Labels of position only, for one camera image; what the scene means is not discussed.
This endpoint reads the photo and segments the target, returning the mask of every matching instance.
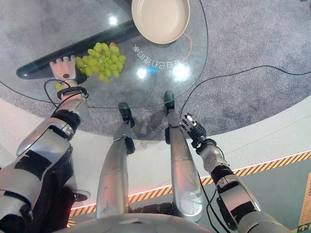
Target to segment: glass table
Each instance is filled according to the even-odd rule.
[[[49,62],[86,54],[96,42],[114,41],[127,57],[119,78],[105,84],[96,75],[81,86],[88,106],[132,108],[163,104],[166,90],[175,98],[200,76],[207,59],[207,24],[201,2],[190,0],[190,20],[182,36],[167,45],[145,39],[134,25],[130,0],[30,0],[27,8],[10,2],[2,25],[0,81],[27,97],[48,101],[43,83],[52,77]],[[53,101],[54,84],[48,85]]]

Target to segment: white floor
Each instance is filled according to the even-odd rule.
[[[256,124],[211,137],[225,153],[232,168],[262,163],[311,149],[311,96],[293,107]],[[0,99],[0,167],[15,159],[23,140],[43,119]],[[112,138],[77,131],[71,141],[78,189],[96,200],[99,174]],[[136,152],[128,157],[129,194],[168,185],[170,147],[164,141],[134,141]],[[191,150],[201,176],[201,158]]]

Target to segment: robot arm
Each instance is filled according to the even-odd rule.
[[[227,226],[239,233],[289,233],[290,231],[268,214],[261,212],[260,205],[243,181],[235,175],[216,142],[206,139],[206,130],[193,118],[185,115],[184,129],[192,138],[204,163],[204,169],[211,175],[217,187],[217,204]]]
[[[0,170],[0,232],[21,232],[31,223],[44,176],[69,161],[69,140],[88,115],[85,92],[78,87],[81,77],[76,73],[75,59],[57,59],[50,66],[63,83],[60,98],[67,100],[22,141],[17,159]]]

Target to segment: beige bowl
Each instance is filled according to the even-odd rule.
[[[147,40],[168,44],[177,40],[188,25],[189,0],[133,0],[132,16]]]

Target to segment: black cable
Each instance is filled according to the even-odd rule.
[[[47,91],[47,84],[49,82],[52,82],[52,81],[57,81],[57,82],[60,82],[60,83],[65,83],[68,87],[70,87],[70,85],[63,81],[63,80],[59,80],[59,79],[50,79],[50,80],[47,80],[44,84],[43,84],[43,89],[45,91],[45,94],[47,95],[48,99],[50,100],[51,104],[54,105],[55,108],[57,108],[56,104],[53,102],[53,100],[50,98],[50,95],[48,94],[48,91]]]
[[[198,172],[198,176],[199,176],[201,188],[202,188],[202,190],[203,190],[203,192],[204,192],[204,195],[205,195],[205,198],[206,198],[206,200],[207,200],[207,202],[208,202],[208,205],[207,205],[207,207],[206,207],[206,211],[207,211],[207,216],[208,216],[208,219],[209,219],[209,222],[210,222],[212,228],[213,228],[216,232],[219,232],[219,231],[214,227],[214,225],[212,224],[212,222],[211,222],[211,220],[210,220],[210,216],[209,216],[209,213],[208,213],[208,206],[210,206],[210,209],[212,210],[212,212],[213,212],[215,218],[217,219],[217,221],[219,222],[219,224],[223,227],[223,229],[224,229],[227,233],[230,233],[230,231],[227,229],[227,227],[225,227],[225,225],[221,222],[221,220],[220,220],[219,217],[217,216],[217,214],[216,214],[216,212],[215,212],[213,206],[211,205],[211,202],[210,202],[210,200],[209,200],[209,198],[208,198],[208,196],[207,196],[207,194],[206,194],[206,192],[205,192],[205,189],[204,189],[204,187],[203,187],[203,184],[202,184],[202,181],[201,181],[199,172]]]
[[[207,217],[208,217],[208,220],[209,220],[210,225],[212,226],[212,228],[214,229],[214,231],[216,231],[216,232],[218,233],[219,231],[218,231],[217,228],[213,225],[212,220],[210,219],[210,216],[209,216],[209,212],[208,212],[208,207],[209,207],[210,204],[212,203],[212,201],[213,201],[213,199],[214,199],[214,197],[215,197],[215,195],[216,195],[216,191],[217,191],[217,189],[215,189],[215,192],[214,192],[214,194],[213,194],[212,199],[210,200],[210,202],[209,202],[209,203],[207,204],[207,206],[206,206],[206,212],[207,212]]]
[[[253,69],[261,68],[261,67],[270,67],[270,68],[273,68],[273,69],[277,69],[277,70],[279,70],[279,71],[282,71],[283,73],[286,73],[286,74],[289,74],[289,75],[295,75],[295,76],[306,75],[306,74],[310,74],[310,73],[311,73],[311,71],[309,71],[309,72],[306,72],[306,73],[303,73],[303,74],[293,74],[293,73],[287,72],[287,71],[285,71],[285,70],[282,70],[282,69],[277,68],[277,67],[274,67],[274,66],[264,65],[264,66],[253,67],[253,68],[250,68],[250,69],[247,69],[247,70],[243,70],[243,71],[240,71],[240,72],[237,72],[237,73],[233,73],[233,74],[226,74],[226,75],[215,76],[215,77],[206,79],[206,80],[200,82],[197,86],[195,86],[195,88],[190,92],[190,94],[188,95],[186,101],[184,102],[183,106],[181,107],[179,117],[181,117],[181,115],[182,115],[182,113],[183,113],[183,110],[184,110],[184,107],[185,107],[186,103],[188,102],[189,98],[191,97],[192,93],[195,91],[195,89],[197,89],[197,88],[198,88],[200,85],[202,85],[203,83],[205,83],[205,82],[207,82],[207,81],[210,81],[210,80],[213,80],[213,79],[217,79],[217,78],[223,78],[223,77],[233,76],[233,75],[237,75],[237,74],[242,74],[242,73],[251,71],[251,70],[253,70]]]
[[[84,91],[80,91],[79,93],[72,94],[71,96],[67,97],[66,99],[64,99],[63,101],[60,102],[60,104],[55,108],[53,114],[56,113],[56,111],[60,108],[60,106],[62,106],[62,104],[64,102],[66,102],[68,99],[70,99],[71,97],[74,97],[76,95],[80,95],[80,94],[86,94],[86,98],[88,98],[88,93],[84,92]]]
[[[217,147],[217,148],[218,148],[218,149],[220,150],[220,152],[222,153],[223,159],[225,159],[225,155],[224,155],[222,149],[220,149],[219,147]]]
[[[210,199],[210,203],[213,202],[214,197],[216,196],[216,192],[217,192],[217,188],[215,188],[214,194],[213,194],[212,198]]]

